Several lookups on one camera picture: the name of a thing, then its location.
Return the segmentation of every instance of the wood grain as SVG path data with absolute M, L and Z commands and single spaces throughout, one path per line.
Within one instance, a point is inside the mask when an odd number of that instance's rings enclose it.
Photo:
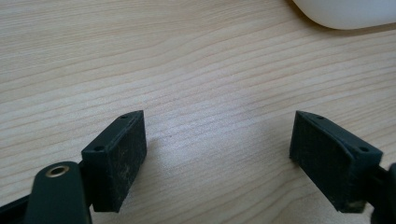
M 0 205 L 144 109 L 148 156 L 94 223 L 369 223 L 290 162 L 295 110 L 396 161 L 396 26 L 335 31 L 291 1 L 2 1 Z

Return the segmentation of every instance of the rounded white container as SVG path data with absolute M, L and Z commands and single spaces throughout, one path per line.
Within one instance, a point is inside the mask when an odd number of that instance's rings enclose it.
M 351 30 L 396 22 L 396 0 L 293 0 L 323 26 Z

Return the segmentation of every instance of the black plastic part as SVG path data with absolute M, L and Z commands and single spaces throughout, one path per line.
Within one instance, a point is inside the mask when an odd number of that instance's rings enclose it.
M 0 207 L 0 220 L 2 224 L 22 224 L 27 208 L 29 196 L 19 198 L 17 201 Z
M 382 151 L 321 116 L 297 111 L 290 157 L 300 164 L 336 210 L 361 213 L 366 183 Z
M 35 176 L 24 224 L 91 224 L 78 164 L 52 164 Z
M 147 154 L 143 111 L 118 117 L 81 154 L 94 211 L 119 212 Z

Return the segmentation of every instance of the white plastic object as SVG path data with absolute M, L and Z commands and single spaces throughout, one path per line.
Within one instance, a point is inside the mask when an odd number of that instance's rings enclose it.
M 352 30 L 396 22 L 396 0 L 293 0 L 312 21 Z

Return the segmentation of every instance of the wooden surface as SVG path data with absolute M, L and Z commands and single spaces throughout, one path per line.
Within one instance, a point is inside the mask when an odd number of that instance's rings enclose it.
M 0 3 L 0 205 L 144 109 L 148 156 L 97 223 L 369 223 L 288 158 L 296 110 L 396 161 L 396 25 L 335 31 L 285 0 Z

